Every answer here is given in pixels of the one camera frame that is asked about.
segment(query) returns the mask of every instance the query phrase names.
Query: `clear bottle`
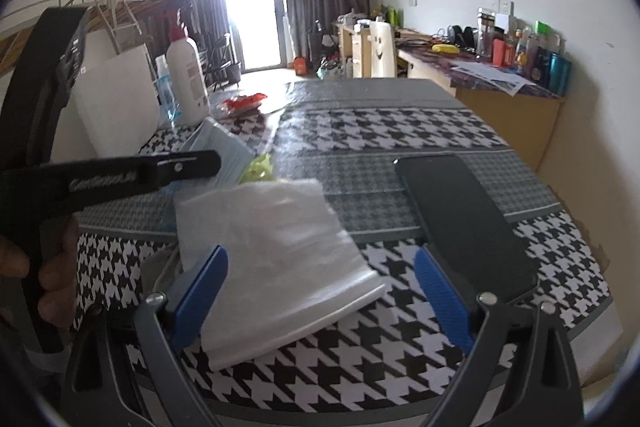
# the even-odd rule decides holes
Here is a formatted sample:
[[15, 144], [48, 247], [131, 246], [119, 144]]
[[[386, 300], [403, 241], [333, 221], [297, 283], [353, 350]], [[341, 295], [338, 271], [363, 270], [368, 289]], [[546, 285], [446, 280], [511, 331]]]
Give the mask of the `clear bottle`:
[[531, 26], [525, 26], [522, 31], [518, 30], [516, 32], [516, 37], [518, 38], [518, 45], [516, 46], [516, 57], [521, 53], [527, 51], [527, 41], [529, 40], [529, 35], [531, 35], [532, 32], [533, 30], [531, 29]]
[[156, 82], [156, 90], [160, 97], [160, 105], [169, 124], [175, 126], [175, 120], [180, 117], [178, 104], [175, 102], [174, 90], [171, 86], [169, 76], [169, 66], [166, 63], [166, 57], [160, 55], [156, 57], [156, 66], [158, 67], [158, 81]]
[[527, 39], [527, 62], [524, 66], [524, 76], [526, 78], [531, 78], [531, 70], [533, 69], [533, 64], [536, 59], [536, 54], [538, 52], [538, 46], [540, 45], [540, 36], [537, 33], [532, 33]]

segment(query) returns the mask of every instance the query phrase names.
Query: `water bottle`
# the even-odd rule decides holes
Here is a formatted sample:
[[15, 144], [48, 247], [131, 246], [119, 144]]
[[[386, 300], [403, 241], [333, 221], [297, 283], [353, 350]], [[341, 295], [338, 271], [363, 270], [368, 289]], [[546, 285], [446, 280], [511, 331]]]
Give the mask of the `water bottle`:
[[166, 63], [166, 57], [160, 55], [156, 57], [156, 66], [158, 67], [158, 81], [156, 89], [160, 97], [160, 105], [166, 119], [174, 126], [175, 120], [180, 117], [178, 105], [175, 102], [174, 90], [171, 87], [171, 79], [169, 78], [169, 66]]

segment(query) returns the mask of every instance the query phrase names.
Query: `wooden desk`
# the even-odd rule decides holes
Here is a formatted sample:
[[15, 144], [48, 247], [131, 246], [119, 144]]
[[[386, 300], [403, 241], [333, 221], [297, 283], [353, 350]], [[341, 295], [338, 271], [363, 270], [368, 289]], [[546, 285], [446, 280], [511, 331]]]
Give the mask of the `wooden desk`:
[[347, 58], [353, 59], [353, 78], [371, 77], [371, 35], [369, 29], [356, 33], [353, 26], [335, 24], [340, 45], [340, 59], [342, 63]]
[[538, 171], [564, 100], [540, 86], [509, 96], [479, 79], [451, 71], [449, 60], [423, 48], [399, 49], [408, 77], [428, 78], [455, 96], [502, 136], [532, 171]]

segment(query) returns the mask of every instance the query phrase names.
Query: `plastic container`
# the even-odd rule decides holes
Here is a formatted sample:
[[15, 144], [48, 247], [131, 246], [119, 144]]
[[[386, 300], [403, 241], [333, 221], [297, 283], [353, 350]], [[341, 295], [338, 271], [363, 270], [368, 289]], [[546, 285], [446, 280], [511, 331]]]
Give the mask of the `plastic container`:
[[180, 118], [180, 110], [178, 104], [175, 102], [174, 90], [171, 86], [169, 75], [169, 66], [166, 63], [166, 57], [164, 55], [156, 57], [156, 66], [158, 67], [156, 90], [160, 98], [162, 113], [166, 116], [171, 126], [174, 126], [175, 120]]
[[188, 38], [185, 28], [177, 21], [169, 32], [171, 45], [166, 52], [169, 75], [176, 102], [180, 105], [177, 123], [183, 126], [197, 125], [209, 116], [209, 97], [204, 75], [198, 59], [198, 49]]
[[297, 57], [296, 60], [293, 61], [293, 69], [296, 71], [297, 76], [306, 75], [306, 60], [305, 57]]

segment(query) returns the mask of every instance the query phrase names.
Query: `houndstooth tablecloth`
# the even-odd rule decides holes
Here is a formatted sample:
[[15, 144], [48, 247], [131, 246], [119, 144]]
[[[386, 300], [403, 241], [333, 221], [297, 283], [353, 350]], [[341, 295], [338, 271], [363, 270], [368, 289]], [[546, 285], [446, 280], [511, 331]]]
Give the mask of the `houndstooth tablecloth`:
[[[570, 339], [611, 302], [587, 244], [553, 194], [472, 111], [430, 82], [300, 82], [276, 89], [284, 108], [223, 121], [276, 175], [317, 178], [369, 265], [388, 278], [378, 301], [265, 356], [211, 371], [198, 346], [184, 366], [212, 409], [280, 425], [357, 425], [431, 410], [462, 361], [414, 276], [420, 228], [393, 161], [452, 152], [474, 172], [539, 263], [543, 296]], [[193, 128], [158, 132], [141, 153], [180, 149]], [[140, 262], [177, 238], [163, 228], [168, 191], [87, 209], [80, 221], [79, 314], [95, 299], [138, 303]], [[503, 352], [509, 367], [513, 349]], [[145, 381], [140, 352], [130, 348]], [[495, 379], [500, 383], [500, 375]]]

